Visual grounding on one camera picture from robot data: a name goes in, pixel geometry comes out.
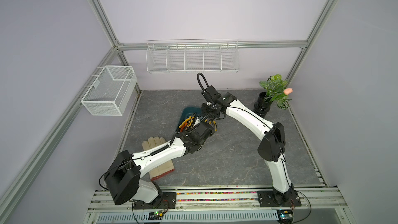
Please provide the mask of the green artificial plant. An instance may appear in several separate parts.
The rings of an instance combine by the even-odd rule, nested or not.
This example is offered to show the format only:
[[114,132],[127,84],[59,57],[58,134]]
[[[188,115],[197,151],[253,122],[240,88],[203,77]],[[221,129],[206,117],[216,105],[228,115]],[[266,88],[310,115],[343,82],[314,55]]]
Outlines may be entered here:
[[287,110],[291,101],[289,95],[285,95],[283,91],[288,88],[288,80],[283,80],[280,74],[272,75],[265,81],[260,81],[259,85],[267,92],[266,100],[275,102],[282,109]]

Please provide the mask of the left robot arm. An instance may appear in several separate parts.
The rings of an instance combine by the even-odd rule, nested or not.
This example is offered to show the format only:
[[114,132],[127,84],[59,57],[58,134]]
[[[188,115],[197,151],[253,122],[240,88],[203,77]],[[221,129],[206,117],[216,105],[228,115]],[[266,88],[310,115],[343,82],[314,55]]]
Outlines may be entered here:
[[170,141],[153,149],[119,153],[103,176],[114,204],[122,205],[135,200],[158,206],[163,192],[156,183],[145,181],[142,177],[168,161],[200,150],[215,131],[210,123],[199,122],[190,129],[175,132]]

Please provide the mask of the pink tulip flower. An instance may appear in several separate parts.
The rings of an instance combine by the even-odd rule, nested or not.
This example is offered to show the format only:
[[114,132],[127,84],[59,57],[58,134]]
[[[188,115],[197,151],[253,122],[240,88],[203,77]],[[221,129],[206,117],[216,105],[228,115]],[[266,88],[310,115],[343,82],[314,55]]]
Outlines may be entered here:
[[289,95],[289,94],[291,94],[293,92],[293,89],[292,88],[286,88],[284,91],[283,91],[283,93],[285,94],[285,95]]

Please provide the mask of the large yellow combination pliers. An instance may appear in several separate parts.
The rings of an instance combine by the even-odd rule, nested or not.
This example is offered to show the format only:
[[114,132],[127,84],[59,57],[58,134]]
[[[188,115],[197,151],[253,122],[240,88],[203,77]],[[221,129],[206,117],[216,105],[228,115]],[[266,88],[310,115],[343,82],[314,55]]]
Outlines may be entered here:
[[179,131],[183,132],[183,131],[188,131],[193,129],[196,124],[198,124],[200,121],[197,117],[197,115],[192,114],[191,116],[189,116],[188,118],[186,118],[180,125],[179,125]]

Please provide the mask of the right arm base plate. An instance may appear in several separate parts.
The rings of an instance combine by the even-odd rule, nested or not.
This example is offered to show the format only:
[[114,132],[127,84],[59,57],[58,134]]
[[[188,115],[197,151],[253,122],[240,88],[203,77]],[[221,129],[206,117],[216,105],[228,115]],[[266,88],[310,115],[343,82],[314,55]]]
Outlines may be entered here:
[[297,191],[288,191],[284,194],[276,191],[258,191],[258,202],[261,207],[300,207],[302,206]]

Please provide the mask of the teal plastic storage box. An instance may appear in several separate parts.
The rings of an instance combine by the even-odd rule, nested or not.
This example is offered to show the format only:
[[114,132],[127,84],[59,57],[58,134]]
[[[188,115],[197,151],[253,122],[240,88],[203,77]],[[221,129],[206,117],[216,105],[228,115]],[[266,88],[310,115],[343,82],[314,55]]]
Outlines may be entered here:
[[197,117],[199,117],[201,115],[202,111],[199,107],[186,107],[183,112],[182,115],[180,117],[179,123],[177,125],[177,132],[179,133],[179,125],[189,116],[191,116],[192,114],[197,115]]

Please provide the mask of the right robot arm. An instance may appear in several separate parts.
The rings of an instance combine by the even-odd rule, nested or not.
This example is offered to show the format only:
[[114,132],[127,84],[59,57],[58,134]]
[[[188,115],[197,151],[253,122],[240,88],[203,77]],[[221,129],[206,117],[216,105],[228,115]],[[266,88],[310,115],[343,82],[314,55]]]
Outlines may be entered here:
[[284,126],[272,123],[255,114],[230,93],[222,95],[213,86],[202,89],[208,109],[234,118],[248,128],[260,140],[258,154],[267,164],[273,180],[275,201],[279,204],[290,201],[294,194],[286,167]]

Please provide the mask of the black plant pot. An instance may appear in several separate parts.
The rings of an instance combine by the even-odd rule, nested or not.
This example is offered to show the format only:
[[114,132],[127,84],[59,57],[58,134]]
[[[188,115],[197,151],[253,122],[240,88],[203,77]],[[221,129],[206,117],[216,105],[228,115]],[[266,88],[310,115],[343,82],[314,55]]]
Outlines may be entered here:
[[254,113],[261,118],[265,118],[266,114],[270,111],[272,102],[266,100],[267,92],[264,91],[259,94],[257,101],[254,104]]

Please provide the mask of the beige work glove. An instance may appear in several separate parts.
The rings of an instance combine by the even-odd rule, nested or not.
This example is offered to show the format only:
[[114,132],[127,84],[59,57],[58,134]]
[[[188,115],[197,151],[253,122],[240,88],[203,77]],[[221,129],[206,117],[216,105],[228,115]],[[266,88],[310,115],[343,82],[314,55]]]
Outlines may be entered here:
[[[152,148],[156,148],[157,146],[163,145],[166,143],[165,138],[155,136],[149,137],[147,140],[142,141],[141,145],[144,151],[147,151]],[[149,178],[151,181],[155,181],[166,175],[175,171],[174,164],[172,160],[166,160],[165,158],[157,158],[155,159],[156,167],[149,171]]]

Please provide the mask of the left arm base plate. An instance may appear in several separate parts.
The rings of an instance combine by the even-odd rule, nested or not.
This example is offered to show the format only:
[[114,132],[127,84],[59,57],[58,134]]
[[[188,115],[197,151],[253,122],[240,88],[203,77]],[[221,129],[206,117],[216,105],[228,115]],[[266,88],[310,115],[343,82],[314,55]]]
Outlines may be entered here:
[[177,193],[164,192],[156,197],[152,202],[145,203],[144,201],[134,200],[134,209],[175,209],[177,203]]

